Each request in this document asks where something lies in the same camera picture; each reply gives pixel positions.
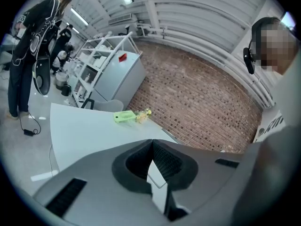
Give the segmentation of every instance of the sneaker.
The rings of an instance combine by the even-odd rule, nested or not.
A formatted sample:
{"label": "sneaker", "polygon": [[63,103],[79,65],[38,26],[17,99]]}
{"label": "sneaker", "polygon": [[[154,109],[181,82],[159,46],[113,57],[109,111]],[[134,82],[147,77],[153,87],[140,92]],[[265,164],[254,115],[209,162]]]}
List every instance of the sneaker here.
{"label": "sneaker", "polygon": [[16,120],[19,119],[19,116],[12,116],[12,114],[10,112],[6,113],[6,117],[8,117],[8,118],[10,118],[10,119],[12,119],[14,121],[16,121]]}
{"label": "sneaker", "polygon": [[20,113],[20,116],[27,116],[27,115],[29,115],[28,111],[19,111],[19,113]]}

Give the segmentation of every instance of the gray chair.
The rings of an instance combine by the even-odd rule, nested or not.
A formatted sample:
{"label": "gray chair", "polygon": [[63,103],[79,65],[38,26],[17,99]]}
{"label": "gray chair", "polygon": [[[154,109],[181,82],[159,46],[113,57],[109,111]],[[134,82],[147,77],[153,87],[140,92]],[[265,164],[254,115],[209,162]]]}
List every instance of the gray chair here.
{"label": "gray chair", "polygon": [[106,102],[99,102],[92,99],[86,99],[81,108],[85,108],[87,103],[91,102],[90,110],[119,112],[123,111],[123,103],[119,100],[110,100]]}

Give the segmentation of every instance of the white shelving unit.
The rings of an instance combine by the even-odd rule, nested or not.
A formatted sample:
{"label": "white shelving unit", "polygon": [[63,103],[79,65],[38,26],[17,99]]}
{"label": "white shelving unit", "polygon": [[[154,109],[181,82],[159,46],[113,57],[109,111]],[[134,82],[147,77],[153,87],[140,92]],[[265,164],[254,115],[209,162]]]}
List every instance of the white shelving unit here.
{"label": "white shelving unit", "polygon": [[[100,39],[93,39],[93,40],[87,40],[86,43],[83,45],[83,47],[79,50],[77,56],[75,59],[76,63],[81,63],[82,68],[79,73],[75,73],[78,82],[80,83],[86,90],[84,94],[83,100],[85,101],[87,98],[89,98],[91,92],[94,89],[94,86],[101,76],[102,72],[110,62],[110,60],[115,56],[117,51],[119,49],[124,50],[125,42],[127,43],[127,46],[130,47],[132,51],[134,51],[137,54],[140,54],[139,49],[135,45],[132,37],[131,37],[132,32],[130,32],[128,35],[124,36],[112,36],[112,37],[107,37],[107,38],[100,38]],[[110,47],[111,50],[109,49],[103,49],[101,47]],[[79,56],[81,53],[84,53],[87,55],[87,59],[81,59]],[[103,64],[100,66],[100,68],[96,67],[91,63],[95,58],[99,58],[101,56],[107,57]],[[87,74],[87,70],[90,71],[90,73],[93,73],[91,76],[91,81],[85,82],[85,78],[82,78],[84,74]],[[73,92],[73,97],[76,101],[76,104],[78,105],[79,108],[81,108],[82,104],[84,103],[83,101],[79,101],[79,97],[77,92]]]}

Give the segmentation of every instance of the black cable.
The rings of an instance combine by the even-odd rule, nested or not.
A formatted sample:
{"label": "black cable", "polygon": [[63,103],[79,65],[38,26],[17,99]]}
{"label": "black cable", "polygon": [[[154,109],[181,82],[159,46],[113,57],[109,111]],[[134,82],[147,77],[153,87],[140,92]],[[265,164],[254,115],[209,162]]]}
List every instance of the black cable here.
{"label": "black cable", "polygon": [[0,75],[0,78],[3,79],[4,81],[9,81],[8,78],[3,78],[1,75]]}
{"label": "black cable", "polygon": [[[29,113],[29,115],[37,122],[37,124],[39,125],[39,128],[40,128],[40,131],[39,131],[39,132],[38,132],[38,129],[34,129],[34,130],[33,130],[34,135],[38,135],[39,133],[41,133],[42,128],[41,128],[40,124],[38,123],[38,121],[32,116],[32,114],[30,114],[30,112],[28,112],[28,113]],[[24,129],[23,129],[23,127],[22,127],[22,123],[21,123],[21,115],[19,115],[19,120],[20,120],[21,129],[24,131]]]}
{"label": "black cable", "polygon": [[53,173],[52,173],[52,165],[51,165],[51,161],[50,161],[50,151],[51,151],[51,148],[52,148],[52,144],[51,144],[51,147],[50,147],[50,149],[49,149],[48,159],[49,159],[49,164],[50,164],[51,176],[53,177]]}

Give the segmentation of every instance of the white metal shelf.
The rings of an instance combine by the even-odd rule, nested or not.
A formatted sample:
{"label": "white metal shelf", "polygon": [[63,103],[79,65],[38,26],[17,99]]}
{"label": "white metal shelf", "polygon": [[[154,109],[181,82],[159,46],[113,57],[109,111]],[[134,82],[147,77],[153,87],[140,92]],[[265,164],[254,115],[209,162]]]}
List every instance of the white metal shelf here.
{"label": "white metal shelf", "polygon": [[82,62],[82,63],[84,63],[84,64],[86,64],[86,65],[88,65],[89,67],[91,67],[92,69],[94,69],[94,70],[96,70],[96,71],[99,71],[100,69],[99,68],[97,68],[95,65],[93,65],[93,64],[90,64],[90,63],[88,63],[88,62],[86,62],[86,61],[83,61],[82,59],[80,59],[79,57],[76,57],[76,59],[78,59],[80,62]]}
{"label": "white metal shelf", "polygon": [[93,87],[90,83],[85,82],[80,76],[77,75],[77,78],[79,79],[80,83],[84,86],[84,88],[87,91],[92,91]]}
{"label": "white metal shelf", "polygon": [[79,97],[78,97],[78,95],[77,95],[77,93],[74,91],[73,92],[73,97],[74,97],[74,100],[75,100],[75,102],[76,102],[76,104],[77,104],[77,106],[79,107],[79,108],[81,108],[81,106],[84,104],[84,102],[80,102],[79,101]]}
{"label": "white metal shelf", "polygon": [[[101,46],[103,45],[104,42],[106,42],[107,40],[112,39],[111,37],[107,37],[107,38],[102,38],[102,39],[95,39],[95,40],[87,40],[86,43],[83,45],[83,47],[79,50],[76,59],[79,60],[80,62],[83,63],[83,66],[80,70],[79,73],[75,73],[78,82],[80,82],[82,84],[82,86],[85,88],[86,92],[85,92],[85,99],[89,98],[91,92],[94,89],[94,86],[96,84],[96,82],[98,81],[98,78],[100,77],[100,75],[103,73],[103,70],[106,68],[106,66],[108,65],[108,63],[110,62],[110,60],[113,58],[113,56],[116,55],[117,51],[121,48],[123,48],[123,44],[125,41],[129,40],[131,43],[133,43],[133,40],[131,39],[131,35],[133,32],[130,32],[128,35],[126,36],[114,36],[112,38],[120,38],[121,41],[118,43],[118,45],[113,49],[113,50],[109,50],[109,49],[103,49],[101,48]],[[100,42],[95,46],[95,48],[85,48],[85,46],[87,45],[87,43],[90,43],[92,41],[99,41]],[[137,54],[140,54],[139,51],[137,50],[137,47],[135,46],[134,43],[134,47],[133,49],[137,52]],[[82,51],[89,51],[91,52],[89,55],[87,55],[87,61],[91,61],[91,59],[94,56],[105,56],[106,59],[105,61],[102,63],[102,65],[100,66],[100,68],[88,63],[87,61],[83,61],[82,59],[80,59],[78,56]],[[97,71],[96,76],[94,77],[93,81],[91,83],[87,83],[82,79],[82,74],[84,72],[84,70],[87,68],[87,66],[91,67],[92,69]],[[76,104],[78,105],[79,108],[81,108],[83,102],[80,102],[78,100],[78,96],[76,92],[73,92],[73,97],[76,101]]]}

